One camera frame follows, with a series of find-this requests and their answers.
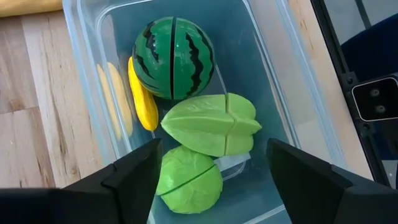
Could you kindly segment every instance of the camera lens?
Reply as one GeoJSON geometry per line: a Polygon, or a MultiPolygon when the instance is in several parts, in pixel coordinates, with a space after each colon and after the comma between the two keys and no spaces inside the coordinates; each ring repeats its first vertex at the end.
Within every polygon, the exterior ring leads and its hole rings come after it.
{"type": "Polygon", "coordinates": [[[383,105],[379,105],[379,106],[376,106],[375,110],[377,113],[384,113],[384,112],[386,112],[386,107],[384,107],[383,105]]]}
{"type": "Polygon", "coordinates": [[[380,95],[380,91],[378,89],[371,90],[371,96],[376,97],[380,95]]]}

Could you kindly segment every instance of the green striped ball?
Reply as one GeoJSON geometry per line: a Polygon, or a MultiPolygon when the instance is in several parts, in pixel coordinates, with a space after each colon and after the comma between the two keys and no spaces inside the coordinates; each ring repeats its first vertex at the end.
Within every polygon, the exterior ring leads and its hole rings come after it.
{"type": "Polygon", "coordinates": [[[215,69],[213,45],[196,24],[165,17],[150,22],[136,40],[133,65],[155,96],[183,100],[201,92],[215,69]]]}

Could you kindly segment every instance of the clear plastic container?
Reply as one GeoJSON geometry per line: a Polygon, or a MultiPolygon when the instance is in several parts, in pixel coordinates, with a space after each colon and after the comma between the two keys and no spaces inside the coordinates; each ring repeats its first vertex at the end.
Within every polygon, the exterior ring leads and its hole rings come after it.
{"type": "MultiPolygon", "coordinates": [[[[266,164],[264,150],[269,138],[346,168],[286,0],[64,0],[63,6],[105,163],[155,137],[162,138],[165,152],[178,146],[160,125],[154,133],[141,126],[127,77],[127,60],[138,33],[161,17],[191,20],[212,40],[217,66],[202,95],[236,93],[257,109],[256,120],[263,128],[254,135],[253,150],[216,160],[224,178],[217,203],[201,214],[181,215],[155,197],[149,223],[289,223],[266,164]],[[113,103],[107,104],[98,78],[97,65],[111,83],[108,62],[122,77],[133,113],[130,137],[115,89],[110,85],[113,103]],[[111,110],[116,112],[121,137],[114,130],[111,110]]],[[[158,106],[161,120],[172,105],[158,100],[158,106]]]]}

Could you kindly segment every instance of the green star fruit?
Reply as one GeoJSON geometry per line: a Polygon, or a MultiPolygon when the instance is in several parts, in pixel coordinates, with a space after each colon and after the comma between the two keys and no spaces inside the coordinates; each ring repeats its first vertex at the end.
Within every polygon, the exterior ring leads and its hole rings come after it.
{"type": "Polygon", "coordinates": [[[262,127],[256,109],[242,96],[197,96],[175,105],[161,122],[183,146],[209,156],[232,156],[253,148],[253,134],[262,127]]]}

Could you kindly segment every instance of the wood plank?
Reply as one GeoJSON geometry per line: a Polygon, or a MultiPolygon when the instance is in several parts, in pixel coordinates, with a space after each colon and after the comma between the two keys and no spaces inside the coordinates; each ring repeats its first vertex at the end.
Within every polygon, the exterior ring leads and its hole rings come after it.
{"type": "Polygon", "coordinates": [[[37,106],[19,17],[0,19],[0,114],[37,106]]]}
{"type": "Polygon", "coordinates": [[[0,114],[0,187],[54,187],[38,107],[0,114]]]}
{"type": "Polygon", "coordinates": [[[63,12],[22,16],[55,183],[102,168],[63,12]]]}
{"type": "Polygon", "coordinates": [[[351,170],[373,179],[310,0],[289,0],[351,170]]]}
{"type": "Polygon", "coordinates": [[[62,9],[62,0],[0,1],[0,17],[49,12],[62,9]]]}

